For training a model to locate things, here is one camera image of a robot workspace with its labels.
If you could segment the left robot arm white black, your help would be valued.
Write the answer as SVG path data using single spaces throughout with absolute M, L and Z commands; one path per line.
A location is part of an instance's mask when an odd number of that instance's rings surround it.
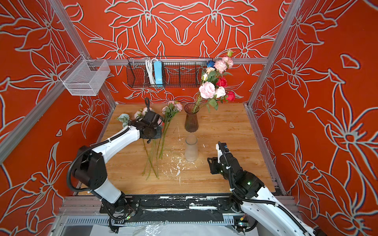
M 145 98 L 146 112 L 141 118 L 127 121 L 126 126 L 103 142 L 83 146 L 67 173 L 67 186 L 73 192 L 88 191 L 99 199 L 108 211 L 127 212 L 125 194 L 108 178 L 106 163 L 126 146 L 140 140 L 156 139 L 161 135 L 162 116 L 150 109 Z

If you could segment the cream peach rose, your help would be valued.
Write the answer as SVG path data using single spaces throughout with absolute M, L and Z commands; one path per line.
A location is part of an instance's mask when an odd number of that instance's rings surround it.
M 201 76 L 201 85 L 204 85 L 206 82 L 215 84 L 215 75 L 216 69 L 213 67 L 208 67 L 202 72 Z

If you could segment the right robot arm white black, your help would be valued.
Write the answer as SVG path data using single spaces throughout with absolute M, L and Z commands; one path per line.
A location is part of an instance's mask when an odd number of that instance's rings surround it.
M 238 232 L 247 232 L 257 225 L 275 236 L 324 236 L 285 207 L 254 174 L 244 170 L 229 151 L 226 143 L 216 144 L 217 157 L 208 158 L 210 173 L 220 174 L 229 183 L 231 195 L 217 201 L 221 212 L 234 211 L 252 217 L 254 223 L 247 227 L 235 224 Z

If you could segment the red rose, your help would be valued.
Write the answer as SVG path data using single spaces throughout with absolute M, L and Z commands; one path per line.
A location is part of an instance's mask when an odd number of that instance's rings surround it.
M 224 88 L 226 88 L 226 87 L 228 86 L 228 83 L 227 83 L 226 78 L 221 77 L 221 78 L 217 81 L 216 85 L 219 86 L 219 87 L 224 87 Z
M 229 102 L 232 102 L 232 101 L 234 101 L 236 99 L 236 95 L 235 95 L 235 93 L 233 91 L 229 91 L 227 93 L 227 95 L 224 96 L 224 99 L 227 100 L 227 101 L 229 101 Z

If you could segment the blue rose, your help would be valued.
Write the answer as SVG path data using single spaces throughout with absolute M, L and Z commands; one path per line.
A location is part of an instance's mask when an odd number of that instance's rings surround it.
M 215 62 L 214 61 L 208 61 L 207 62 L 207 68 L 215 68 Z

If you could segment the pink carnation spray stem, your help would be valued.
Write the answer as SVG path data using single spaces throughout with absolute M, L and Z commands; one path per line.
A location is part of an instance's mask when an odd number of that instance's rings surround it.
M 226 74 L 229 74 L 227 70 L 233 67 L 234 63 L 233 59 L 231 58 L 233 53 L 234 52 L 232 50 L 228 50 L 226 56 L 215 61 L 215 86 L 217 86 L 216 83 L 221 77 L 224 77 Z

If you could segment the large pink peony stem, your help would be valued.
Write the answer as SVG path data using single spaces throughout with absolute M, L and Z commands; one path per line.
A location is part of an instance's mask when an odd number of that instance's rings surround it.
M 223 103 L 228 99 L 228 95 L 224 87 L 216 87 L 211 82 L 204 82 L 199 87 L 198 97 L 192 108 L 193 113 L 197 113 L 203 106 L 207 107 L 208 111 L 210 108 L 218 110 L 218 103 Z

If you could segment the brown ribbed glass vase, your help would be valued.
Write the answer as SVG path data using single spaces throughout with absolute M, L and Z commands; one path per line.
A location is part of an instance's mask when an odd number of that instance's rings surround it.
M 190 133 L 196 132 L 199 128 L 197 111 L 195 111 L 194 108 L 194 103 L 188 103 L 184 107 L 184 110 L 186 112 L 185 130 Z

